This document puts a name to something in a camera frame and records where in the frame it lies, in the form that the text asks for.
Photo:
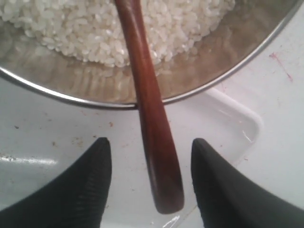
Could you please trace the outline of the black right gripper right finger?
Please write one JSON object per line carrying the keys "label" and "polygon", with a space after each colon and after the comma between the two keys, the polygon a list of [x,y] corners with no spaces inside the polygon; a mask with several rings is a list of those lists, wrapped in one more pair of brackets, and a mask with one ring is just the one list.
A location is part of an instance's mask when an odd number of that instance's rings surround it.
{"label": "black right gripper right finger", "polygon": [[193,140],[191,176],[206,228],[302,228],[304,211],[248,179],[207,141]]}

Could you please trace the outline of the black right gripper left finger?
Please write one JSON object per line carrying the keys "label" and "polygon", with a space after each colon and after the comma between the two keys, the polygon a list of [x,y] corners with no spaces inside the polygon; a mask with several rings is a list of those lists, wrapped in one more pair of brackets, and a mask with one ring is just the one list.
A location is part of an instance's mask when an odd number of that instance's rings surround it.
{"label": "black right gripper left finger", "polygon": [[1,210],[2,228],[98,228],[112,177],[111,147],[98,138],[43,188]]}

